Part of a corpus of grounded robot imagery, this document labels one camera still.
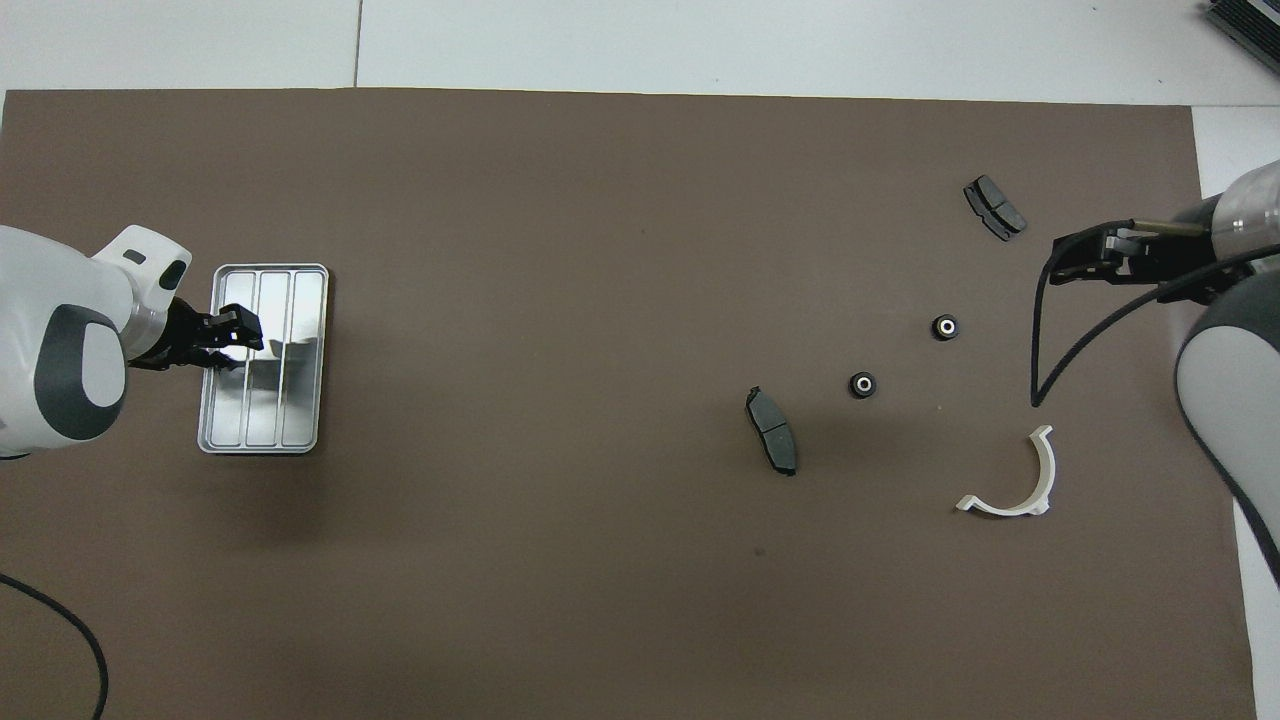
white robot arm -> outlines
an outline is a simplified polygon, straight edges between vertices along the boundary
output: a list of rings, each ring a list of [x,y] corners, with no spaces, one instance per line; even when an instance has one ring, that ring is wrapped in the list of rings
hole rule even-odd
[[[1085,334],[1037,384],[1039,405],[1066,364],[1116,320],[1156,300],[1208,309],[1178,356],[1175,388],[1188,428],[1240,503],[1280,583],[1280,161],[1242,176],[1174,222],[1119,220],[1057,238],[1037,288],[1038,356],[1044,282],[1158,283]]]
[[[91,441],[124,402],[125,366],[225,366],[252,346],[243,309],[210,318],[174,297],[191,254],[129,225],[92,258],[0,225],[0,459]]]

